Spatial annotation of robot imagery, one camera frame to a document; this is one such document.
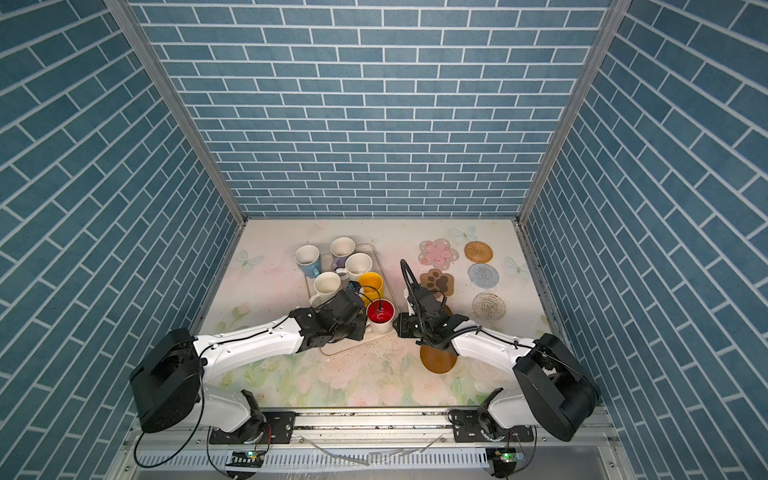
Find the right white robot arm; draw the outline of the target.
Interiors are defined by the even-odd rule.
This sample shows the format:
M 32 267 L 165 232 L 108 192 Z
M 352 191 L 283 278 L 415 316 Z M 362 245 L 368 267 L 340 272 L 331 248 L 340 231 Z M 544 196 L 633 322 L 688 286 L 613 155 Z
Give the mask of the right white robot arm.
M 518 392 L 492 391 L 477 410 L 477 422 L 492 441 L 514 427 L 538 425 L 570 441 L 592 415 L 601 393 L 591 374 L 556 336 L 518 338 L 487 329 L 468 317 L 450 315 L 426 288 L 410 284 L 409 311 L 394 320 L 400 338 L 488 364 L 515 377 Z

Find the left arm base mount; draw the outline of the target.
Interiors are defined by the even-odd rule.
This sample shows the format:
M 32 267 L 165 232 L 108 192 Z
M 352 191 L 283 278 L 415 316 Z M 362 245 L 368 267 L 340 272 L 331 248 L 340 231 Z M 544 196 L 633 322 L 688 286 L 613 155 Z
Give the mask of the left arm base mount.
M 293 411 L 267 411 L 256 420 L 248 420 L 233 433 L 214 428 L 208 440 L 213 445 L 268 443 L 289 444 L 297 414 Z

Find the multicolour stitched round coaster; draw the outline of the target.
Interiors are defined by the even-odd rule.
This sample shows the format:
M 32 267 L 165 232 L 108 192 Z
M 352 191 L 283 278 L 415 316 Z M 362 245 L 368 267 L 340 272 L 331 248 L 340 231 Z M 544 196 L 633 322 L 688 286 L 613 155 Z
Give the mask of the multicolour stitched round coaster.
M 472 301 L 475 316 L 488 323 L 498 322 L 507 313 L 505 302 L 492 293 L 480 293 Z

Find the woven rattan coaster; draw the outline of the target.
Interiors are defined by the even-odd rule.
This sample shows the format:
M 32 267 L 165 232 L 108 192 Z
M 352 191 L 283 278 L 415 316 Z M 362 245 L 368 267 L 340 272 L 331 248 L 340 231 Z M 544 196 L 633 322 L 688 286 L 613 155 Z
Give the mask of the woven rattan coaster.
M 473 263 L 485 264 L 493 259 L 493 249 L 485 242 L 470 241 L 464 246 L 465 257 Z

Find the pink flower coaster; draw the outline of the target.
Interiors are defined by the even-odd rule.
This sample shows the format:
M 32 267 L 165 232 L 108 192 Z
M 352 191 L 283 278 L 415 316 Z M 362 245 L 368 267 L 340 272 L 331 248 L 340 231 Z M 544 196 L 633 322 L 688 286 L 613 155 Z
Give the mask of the pink flower coaster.
M 440 271 L 448 270 L 459 259 L 458 251 L 444 238 L 422 241 L 419 249 L 419 263 Z

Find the beige serving tray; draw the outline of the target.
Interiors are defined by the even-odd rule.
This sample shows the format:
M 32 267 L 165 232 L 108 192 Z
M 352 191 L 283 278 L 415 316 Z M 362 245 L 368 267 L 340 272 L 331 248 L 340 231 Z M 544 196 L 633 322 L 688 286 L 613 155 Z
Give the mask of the beige serving tray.
M 366 254 L 368 254 L 369 256 L 372 257 L 373 267 L 372 267 L 372 270 L 370 272 L 378 273 L 383 278 L 383 282 L 384 282 L 383 289 L 382 289 L 383 293 L 381 294 L 381 297 L 379 299 L 387 299 L 387 300 L 389 300 L 390 302 L 392 302 L 394 304 L 394 307 L 395 307 L 395 317 L 394 317 L 394 319 L 395 319 L 398 316 L 398 314 L 400 313 L 400 309 L 399 309 L 399 307 L 398 307 L 398 305 L 396 303 L 396 300 L 395 300 L 394 295 L 392 293 L 392 290 L 390 288 L 389 281 L 385 278 L 385 275 L 384 275 L 384 272 L 383 272 L 383 267 L 382 267 L 381 262 L 379 260 L 379 257 L 378 257 L 378 254 L 376 252 L 376 249 L 374 248 L 374 246 L 371 243 L 357 243 L 356 244 L 355 253 L 366 253 Z M 366 302 L 363 299 L 363 295 L 361 295 L 361 299 L 363 300 L 364 305 L 368 306 L 369 302 Z M 361 347 L 361 346 L 363 346 L 365 344 L 369 344 L 369 343 L 372 343 L 372 342 L 376 342 L 378 340 L 382 340 L 382 339 L 386 338 L 387 336 L 390 336 L 390 335 L 393 335 L 393 334 L 394 334 L 394 327 L 393 327 L 393 330 L 390 333 L 388 333 L 388 334 L 385 334 L 385 335 L 374 334 L 370 330 L 370 326 L 369 326 L 369 322 L 368 322 L 368 318 L 367 318 L 367 325 L 366 325 L 366 330 L 365 330 L 364 336 L 359 341 L 354 340 L 354 339 L 344 339 L 344 340 L 340 340 L 340 341 L 335 342 L 335 343 L 329 343 L 329 344 L 326 344 L 324 347 L 322 347 L 320 349 L 320 352 L 323 355 L 325 355 L 325 356 L 334 356 L 334 355 L 340 354 L 342 352 L 346 352 L 346 351 L 355 349 L 357 347 Z

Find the yellow mug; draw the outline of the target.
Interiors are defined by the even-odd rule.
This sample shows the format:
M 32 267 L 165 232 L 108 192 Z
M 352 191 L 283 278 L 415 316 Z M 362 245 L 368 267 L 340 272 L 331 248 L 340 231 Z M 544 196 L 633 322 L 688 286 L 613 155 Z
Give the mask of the yellow mug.
M 383 293 L 383 278 L 376 272 L 367 272 L 358 279 L 361 294 L 366 302 L 377 300 Z

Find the brown round coaster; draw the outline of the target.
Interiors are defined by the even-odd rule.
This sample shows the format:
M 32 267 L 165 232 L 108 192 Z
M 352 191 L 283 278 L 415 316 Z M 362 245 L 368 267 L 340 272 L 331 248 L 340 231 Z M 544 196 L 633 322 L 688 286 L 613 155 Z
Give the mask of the brown round coaster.
M 453 369 L 458 359 L 457 355 L 449 351 L 439 350 L 428 345 L 420 347 L 419 355 L 423 366 L 435 374 L 449 372 Z

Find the blue woven round coaster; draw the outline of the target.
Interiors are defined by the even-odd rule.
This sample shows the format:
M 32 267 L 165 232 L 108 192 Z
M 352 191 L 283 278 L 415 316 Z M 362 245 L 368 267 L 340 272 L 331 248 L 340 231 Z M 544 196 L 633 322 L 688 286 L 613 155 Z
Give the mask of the blue woven round coaster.
M 500 280 L 498 271 L 486 263 L 472 264 L 467 274 L 471 283 L 482 289 L 494 288 Z

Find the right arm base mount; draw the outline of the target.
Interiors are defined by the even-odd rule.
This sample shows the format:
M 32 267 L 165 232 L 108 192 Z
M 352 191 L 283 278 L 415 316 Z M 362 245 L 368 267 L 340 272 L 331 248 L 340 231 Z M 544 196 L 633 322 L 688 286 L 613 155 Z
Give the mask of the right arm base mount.
M 447 419 L 452 426 L 456 443 L 479 442 L 532 442 L 534 432 L 531 426 L 518 425 L 502 428 L 487 413 L 478 410 L 450 409 Z

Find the white mug red inside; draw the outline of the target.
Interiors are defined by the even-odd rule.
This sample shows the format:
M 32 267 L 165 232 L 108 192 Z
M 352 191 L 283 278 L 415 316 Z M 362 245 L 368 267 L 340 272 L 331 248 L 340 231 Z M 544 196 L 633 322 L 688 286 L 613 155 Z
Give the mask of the white mug red inside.
M 387 299 L 377 299 L 371 302 L 367 309 L 370 330 L 374 334 L 385 335 L 393 330 L 393 320 L 395 317 L 395 307 Z

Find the brown paw coaster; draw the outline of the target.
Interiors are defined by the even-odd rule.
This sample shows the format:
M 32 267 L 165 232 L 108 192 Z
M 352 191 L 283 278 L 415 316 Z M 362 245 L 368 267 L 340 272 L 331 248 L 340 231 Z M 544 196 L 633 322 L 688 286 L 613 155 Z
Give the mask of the brown paw coaster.
M 436 298 L 450 297 L 454 293 L 454 277 L 438 269 L 422 273 L 419 284 L 428 289 Z

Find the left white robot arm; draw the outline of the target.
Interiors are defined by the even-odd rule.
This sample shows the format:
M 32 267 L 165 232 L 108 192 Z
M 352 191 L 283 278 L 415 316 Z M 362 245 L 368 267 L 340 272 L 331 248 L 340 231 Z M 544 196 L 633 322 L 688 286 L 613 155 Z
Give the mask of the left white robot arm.
M 366 325 L 363 300 L 342 290 L 316 308 L 296 308 L 274 321 L 230 333 L 194 336 L 186 328 L 173 330 L 129 376 L 141 429 L 157 433 L 196 417 L 237 443 L 255 440 L 266 431 L 255 395 L 224 391 L 211 382 L 270 357 L 345 339 L 360 341 Z

